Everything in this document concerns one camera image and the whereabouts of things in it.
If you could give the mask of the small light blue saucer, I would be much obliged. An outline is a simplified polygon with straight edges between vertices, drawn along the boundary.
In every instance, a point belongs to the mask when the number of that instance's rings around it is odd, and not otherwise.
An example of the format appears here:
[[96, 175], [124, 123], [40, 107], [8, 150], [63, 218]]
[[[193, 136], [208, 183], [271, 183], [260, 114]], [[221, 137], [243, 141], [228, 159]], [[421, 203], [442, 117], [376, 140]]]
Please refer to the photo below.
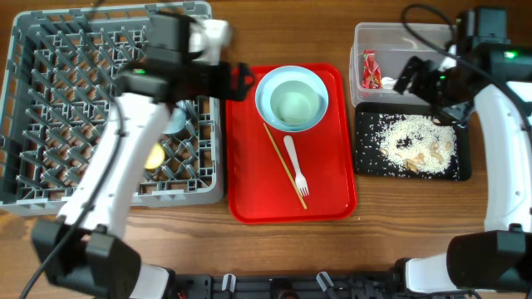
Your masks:
[[187, 110], [184, 100], [180, 100], [175, 104], [175, 107], [170, 116], [170, 120], [163, 130], [164, 135], [178, 134], [185, 128], [187, 119]]

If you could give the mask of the green bowl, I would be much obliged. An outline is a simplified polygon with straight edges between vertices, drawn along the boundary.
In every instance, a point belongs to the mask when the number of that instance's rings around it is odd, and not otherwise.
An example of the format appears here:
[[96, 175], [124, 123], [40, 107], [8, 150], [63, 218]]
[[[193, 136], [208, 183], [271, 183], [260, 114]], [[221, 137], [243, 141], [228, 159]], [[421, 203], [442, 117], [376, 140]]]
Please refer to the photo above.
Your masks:
[[319, 94], [302, 81], [286, 81], [273, 90], [270, 106], [275, 116], [287, 125], [302, 125], [317, 114]]

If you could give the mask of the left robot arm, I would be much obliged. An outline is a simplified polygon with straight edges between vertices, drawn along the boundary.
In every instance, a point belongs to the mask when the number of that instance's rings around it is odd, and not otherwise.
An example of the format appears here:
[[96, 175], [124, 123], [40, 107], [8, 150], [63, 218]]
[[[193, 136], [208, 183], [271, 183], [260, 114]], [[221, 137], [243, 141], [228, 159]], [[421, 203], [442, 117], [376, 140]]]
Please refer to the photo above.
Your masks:
[[106, 127], [74, 194], [40, 220], [32, 244], [37, 276], [95, 298], [175, 298], [175, 273], [143, 263], [123, 239], [135, 189], [176, 104], [198, 96], [242, 100], [254, 78], [221, 60], [232, 29], [179, 12], [150, 17], [144, 61], [122, 67]]

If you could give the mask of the white plastic fork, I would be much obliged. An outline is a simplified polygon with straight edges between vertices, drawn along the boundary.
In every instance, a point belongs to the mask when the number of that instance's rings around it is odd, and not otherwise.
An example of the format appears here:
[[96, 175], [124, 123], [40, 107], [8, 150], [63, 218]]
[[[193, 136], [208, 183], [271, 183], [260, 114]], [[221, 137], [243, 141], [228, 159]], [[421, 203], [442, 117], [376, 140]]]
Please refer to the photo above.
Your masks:
[[283, 137], [283, 142], [285, 144], [285, 148], [288, 152], [288, 156], [294, 168], [295, 184], [298, 187], [298, 190], [302, 196], [308, 196], [309, 195], [308, 183], [300, 169], [300, 165], [298, 162], [298, 155], [295, 149], [293, 138], [290, 135], [285, 135]]

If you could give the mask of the yellow cup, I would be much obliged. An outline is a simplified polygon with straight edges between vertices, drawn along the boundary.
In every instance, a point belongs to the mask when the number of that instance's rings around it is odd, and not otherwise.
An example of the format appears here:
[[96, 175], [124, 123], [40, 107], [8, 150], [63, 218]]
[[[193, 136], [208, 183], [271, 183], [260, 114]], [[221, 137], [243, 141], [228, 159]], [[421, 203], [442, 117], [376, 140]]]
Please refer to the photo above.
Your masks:
[[145, 169], [153, 170], [160, 167], [165, 162], [165, 151], [161, 144], [157, 143], [152, 148], [146, 162]]

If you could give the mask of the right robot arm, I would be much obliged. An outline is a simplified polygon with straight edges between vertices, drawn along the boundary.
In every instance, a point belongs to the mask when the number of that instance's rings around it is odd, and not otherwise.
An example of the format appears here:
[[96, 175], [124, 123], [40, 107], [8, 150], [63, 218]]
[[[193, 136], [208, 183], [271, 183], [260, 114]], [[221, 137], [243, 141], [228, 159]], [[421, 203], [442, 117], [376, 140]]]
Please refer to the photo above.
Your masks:
[[531, 293], [531, 50], [506, 35], [506, 12], [475, 7], [448, 22], [439, 53], [454, 66], [411, 58], [394, 88], [427, 102], [441, 125], [480, 119], [488, 205], [480, 233], [453, 238], [444, 253], [396, 264], [392, 292], [418, 296]]

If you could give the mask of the white tissue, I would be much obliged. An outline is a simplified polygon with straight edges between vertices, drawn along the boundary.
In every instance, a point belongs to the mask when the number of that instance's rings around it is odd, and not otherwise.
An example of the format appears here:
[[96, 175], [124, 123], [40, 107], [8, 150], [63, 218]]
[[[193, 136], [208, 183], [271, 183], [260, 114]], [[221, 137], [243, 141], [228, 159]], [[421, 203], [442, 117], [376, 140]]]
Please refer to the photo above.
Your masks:
[[398, 79], [384, 76], [381, 79], [381, 86], [383, 90], [393, 90], [395, 84], [398, 82]]

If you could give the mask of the red snack wrapper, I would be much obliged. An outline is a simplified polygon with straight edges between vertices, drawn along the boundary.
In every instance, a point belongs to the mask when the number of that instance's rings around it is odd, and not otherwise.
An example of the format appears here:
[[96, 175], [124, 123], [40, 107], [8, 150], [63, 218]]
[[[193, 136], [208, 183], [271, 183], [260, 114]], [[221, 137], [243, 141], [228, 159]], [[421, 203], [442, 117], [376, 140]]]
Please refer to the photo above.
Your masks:
[[373, 50], [365, 50], [363, 57], [363, 78], [362, 87], [364, 89], [381, 89], [382, 73], [376, 60], [376, 53]]

